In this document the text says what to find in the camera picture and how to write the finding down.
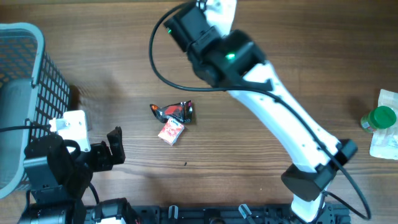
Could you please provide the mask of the black red snack packet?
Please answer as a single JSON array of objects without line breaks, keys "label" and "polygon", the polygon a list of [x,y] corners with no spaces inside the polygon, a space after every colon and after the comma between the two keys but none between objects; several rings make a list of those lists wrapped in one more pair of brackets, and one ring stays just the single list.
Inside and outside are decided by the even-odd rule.
[{"label": "black red snack packet", "polygon": [[190,123],[193,118],[193,104],[191,100],[162,108],[150,104],[150,109],[161,123],[166,123],[170,118],[176,119],[179,123]]}]

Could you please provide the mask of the green lid jar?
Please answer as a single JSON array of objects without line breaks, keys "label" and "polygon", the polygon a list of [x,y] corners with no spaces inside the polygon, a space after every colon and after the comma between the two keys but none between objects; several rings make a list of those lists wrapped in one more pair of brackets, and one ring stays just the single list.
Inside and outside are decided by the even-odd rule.
[{"label": "green lid jar", "polygon": [[380,129],[390,128],[396,121],[397,116],[392,108],[378,106],[361,118],[360,125],[365,131],[373,133]]}]

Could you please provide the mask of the beige paper pouch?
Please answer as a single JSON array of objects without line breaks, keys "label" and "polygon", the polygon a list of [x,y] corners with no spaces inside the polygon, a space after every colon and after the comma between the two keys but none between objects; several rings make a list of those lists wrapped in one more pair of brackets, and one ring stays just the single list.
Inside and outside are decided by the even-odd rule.
[{"label": "beige paper pouch", "polygon": [[[382,89],[378,105],[391,108],[397,115],[397,93]],[[397,121],[391,127],[373,134],[369,154],[381,159],[397,160]]]}]

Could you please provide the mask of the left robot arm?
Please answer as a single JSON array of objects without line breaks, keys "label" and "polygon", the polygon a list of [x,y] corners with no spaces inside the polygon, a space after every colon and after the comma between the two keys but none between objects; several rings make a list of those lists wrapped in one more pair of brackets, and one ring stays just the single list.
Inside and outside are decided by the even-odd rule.
[{"label": "left robot arm", "polygon": [[81,198],[95,172],[108,171],[125,161],[122,129],[108,133],[107,142],[84,151],[76,140],[51,134],[32,141],[24,150],[24,170],[31,188],[19,223],[84,223],[87,208]]}]

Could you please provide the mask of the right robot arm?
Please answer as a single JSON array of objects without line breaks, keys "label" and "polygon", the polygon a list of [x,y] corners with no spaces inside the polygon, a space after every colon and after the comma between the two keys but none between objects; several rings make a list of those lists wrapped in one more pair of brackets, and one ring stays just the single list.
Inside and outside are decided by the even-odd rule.
[{"label": "right robot arm", "polygon": [[167,12],[160,24],[187,55],[205,91],[226,91],[246,106],[280,141],[292,159],[282,174],[293,193],[292,220],[316,222],[330,195],[328,186],[357,152],[350,139],[337,139],[301,107],[277,76],[265,53],[232,29],[235,1],[194,1]]}]

